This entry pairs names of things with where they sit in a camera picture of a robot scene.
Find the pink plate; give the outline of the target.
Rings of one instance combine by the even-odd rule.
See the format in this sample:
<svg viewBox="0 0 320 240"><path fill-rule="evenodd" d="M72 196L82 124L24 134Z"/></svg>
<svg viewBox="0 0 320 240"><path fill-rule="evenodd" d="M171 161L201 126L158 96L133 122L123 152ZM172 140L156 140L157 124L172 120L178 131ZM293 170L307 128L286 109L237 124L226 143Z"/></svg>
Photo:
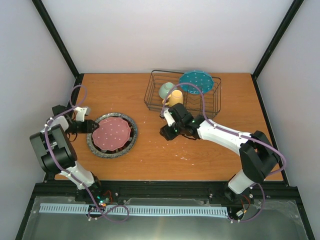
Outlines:
<svg viewBox="0 0 320 240"><path fill-rule="evenodd" d="M115 151L130 138L130 126L121 117L108 117L98 124L99 128L92 133L92 140L103 151Z"/></svg>

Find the yellow mug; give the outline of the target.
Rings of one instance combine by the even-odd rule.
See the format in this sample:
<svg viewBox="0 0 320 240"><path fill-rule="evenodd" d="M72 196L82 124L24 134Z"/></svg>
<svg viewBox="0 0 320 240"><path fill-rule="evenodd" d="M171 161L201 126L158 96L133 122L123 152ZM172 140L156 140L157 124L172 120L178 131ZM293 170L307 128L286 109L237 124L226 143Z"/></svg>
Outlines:
<svg viewBox="0 0 320 240"><path fill-rule="evenodd" d="M183 104L184 103L184 96L180 90L174 90L167 98L167 100L163 100L162 103L165 106L172 107L176 104Z"/></svg>

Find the green ceramic bowl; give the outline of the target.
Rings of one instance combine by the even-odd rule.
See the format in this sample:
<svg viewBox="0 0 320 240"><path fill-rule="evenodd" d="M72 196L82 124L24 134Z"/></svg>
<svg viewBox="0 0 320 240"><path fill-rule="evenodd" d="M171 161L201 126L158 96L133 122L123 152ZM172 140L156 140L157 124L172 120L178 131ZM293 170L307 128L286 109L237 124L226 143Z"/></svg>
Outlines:
<svg viewBox="0 0 320 240"><path fill-rule="evenodd" d="M164 99L168 92L174 87L175 85L172 82L164 83L158 90L158 95Z"/></svg>

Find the black wire dish rack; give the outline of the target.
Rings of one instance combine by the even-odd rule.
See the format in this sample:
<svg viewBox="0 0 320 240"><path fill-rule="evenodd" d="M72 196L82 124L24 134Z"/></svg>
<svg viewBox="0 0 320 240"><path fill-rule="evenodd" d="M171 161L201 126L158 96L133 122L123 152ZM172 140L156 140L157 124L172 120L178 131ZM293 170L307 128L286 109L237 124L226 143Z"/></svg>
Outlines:
<svg viewBox="0 0 320 240"><path fill-rule="evenodd" d="M168 71L168 70L153 70L150 74L149 83L144 95L144 103L147 108L152 111L160 112L163 107L163 99L159 96L160 87L171 82L174 85L179 84L179 78L185 72ZM214 81L213 89L204 94L202 101L201 94L191 94L183 91L180 86L177 87L183 93L183 105L193 115L197 116L205 111L209 119L215 118L221 110L221 90L222 80L220 77L209 73Z"/></svg>

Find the blue dotted plate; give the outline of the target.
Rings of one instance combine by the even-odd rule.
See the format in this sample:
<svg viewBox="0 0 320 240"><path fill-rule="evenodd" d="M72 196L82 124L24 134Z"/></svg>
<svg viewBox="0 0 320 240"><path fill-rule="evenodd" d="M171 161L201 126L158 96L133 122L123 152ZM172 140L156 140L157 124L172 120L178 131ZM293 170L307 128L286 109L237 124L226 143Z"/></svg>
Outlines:
<svg viewBox="0 0 320 240"><path fill-rule="evenodd" d="M190 94L199 95L200 92L206 94L214 87L214 80L210 74L204 71L185 72L180 78L181 89Z"/></svg>

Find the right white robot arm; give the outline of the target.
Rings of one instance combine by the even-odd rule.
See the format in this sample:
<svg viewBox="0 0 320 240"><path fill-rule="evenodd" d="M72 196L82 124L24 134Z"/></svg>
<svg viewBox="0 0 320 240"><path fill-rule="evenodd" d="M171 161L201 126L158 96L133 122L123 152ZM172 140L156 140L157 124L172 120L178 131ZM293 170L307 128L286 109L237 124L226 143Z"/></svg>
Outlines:
<svg viewBox="0 0 320 240"><path fill-rule="evenodd" d="M252 185L263 183L281 160L261 131L240 132L217 124L202 114L194 117L181 103L164 108L160 117L165 119L166 125L159 133L167 141L179 135L191 140L210 141L240 157L241 170L228 180L221 191L229 202L236 202Z"/></svg>

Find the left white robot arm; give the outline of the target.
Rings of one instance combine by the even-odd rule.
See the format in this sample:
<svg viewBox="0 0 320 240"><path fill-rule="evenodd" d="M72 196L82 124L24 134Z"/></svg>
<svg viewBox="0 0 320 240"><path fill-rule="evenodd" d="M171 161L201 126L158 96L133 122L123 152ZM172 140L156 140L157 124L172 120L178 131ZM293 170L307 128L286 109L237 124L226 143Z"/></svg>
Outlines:
<svg viewBox="0 0 320 240"><path fill-rule="evenodd" d="M79 191L86 190L92 201L103 198L104 188L99 179L80 163L70 135L91 134L99 128L94 120L85 119L90 114L88 106L67 109L63 105L52 107L53 116L44 128L29 137L42 170L53 176L61 175L72 181Z"/></svg>

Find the left black frame post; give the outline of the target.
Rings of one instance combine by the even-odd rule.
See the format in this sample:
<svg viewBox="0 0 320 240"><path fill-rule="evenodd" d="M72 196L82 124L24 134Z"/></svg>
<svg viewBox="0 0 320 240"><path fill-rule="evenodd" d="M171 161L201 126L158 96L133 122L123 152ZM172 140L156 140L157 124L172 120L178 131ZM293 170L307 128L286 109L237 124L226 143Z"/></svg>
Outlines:
<svg viewBox="0 0 320 240"><path fill-rule="evenodd" d="M44 3L42 0L32 0L32 3L37 10L38 14L40 15L43 23L45 24L48 32L50 33L53 41L55 42L58 50L60 51L65 63L67 64L69 70L71 71L72 75L75 79L80 76L80 73L72 60L71 55L69 54L52 18L50 17L49 12L47 11Z"/></svg>

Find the black frame post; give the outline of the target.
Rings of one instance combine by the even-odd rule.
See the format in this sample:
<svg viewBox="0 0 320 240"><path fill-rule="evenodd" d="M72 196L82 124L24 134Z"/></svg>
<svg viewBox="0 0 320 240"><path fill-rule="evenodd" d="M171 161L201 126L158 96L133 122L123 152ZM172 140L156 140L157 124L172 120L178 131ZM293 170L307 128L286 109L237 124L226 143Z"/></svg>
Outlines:
<svg viewBox="0 0 320 240"><path fill-rule="evenodd" d="M272 56L274 50L278 46L300 7L304 3L304 0L293 0L290 7L288 8L286 14L284 15L280 25L278 26L275 34L273 35L271 41L269 42L266 50L264 51L261 59L259 60L255 70L251 74L252 80L256 81Z"/></svg>
<svg viewBox="0 0 320 240"><path fill-rule="evenodd" d="M65 63L67 64L69 70L71 71L72 75L75 79L80 76L80 73L72 60L71 55L69 54L52 18L50 17L49 12L47 11L44 3L42 0L32 0L32 3L37 10L38 14L40 15L43 23L45 24L48 32L50 33L53 41L55 42L58 50L60 51Z"/></svg>

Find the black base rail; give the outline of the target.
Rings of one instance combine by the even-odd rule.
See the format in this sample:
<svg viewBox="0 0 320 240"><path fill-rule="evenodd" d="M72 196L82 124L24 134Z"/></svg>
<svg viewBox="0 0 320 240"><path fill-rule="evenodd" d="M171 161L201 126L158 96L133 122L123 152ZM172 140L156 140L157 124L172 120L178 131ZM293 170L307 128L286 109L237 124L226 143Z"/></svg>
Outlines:
<svg viewBox="0 0 320 240"><path fill-rule="evenodd" d="M102 192L95 193L96 201L112 197L114 203L123 204L125 200L139 199L194 199L208 201L210 204L222 206L239 206L240 198L228 200L223 194L224 181L101 181ZM287 186L282 181L267 181L259 188L245 191L244 195L252 195L253 200L265 198L271 200L293 200L301 204L302 200L297 187ZM68 180L48 180L37 183L31 194L35 197L73 197L77 202L92 203L86 190L77 189Z"/></svg>

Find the right black frame post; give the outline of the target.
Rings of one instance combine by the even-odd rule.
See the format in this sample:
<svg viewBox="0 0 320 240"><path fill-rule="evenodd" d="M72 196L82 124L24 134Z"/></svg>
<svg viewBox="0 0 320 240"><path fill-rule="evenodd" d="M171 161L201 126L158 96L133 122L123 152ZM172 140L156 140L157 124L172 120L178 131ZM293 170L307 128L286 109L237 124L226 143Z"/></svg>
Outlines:
<svg viewBox="0 0 320 240"><path fill-rule="evenodd" d="M255 70L251 74L252 80L256 81L272 56L274 50L278 46L300 7L304 3L304 0L293 0L290 7L288 8L286 14L284 15L280 25L278 26L275 34L273 35L271 41L269 42L266 50L264 51L261 59L259 60Z"/></svg>

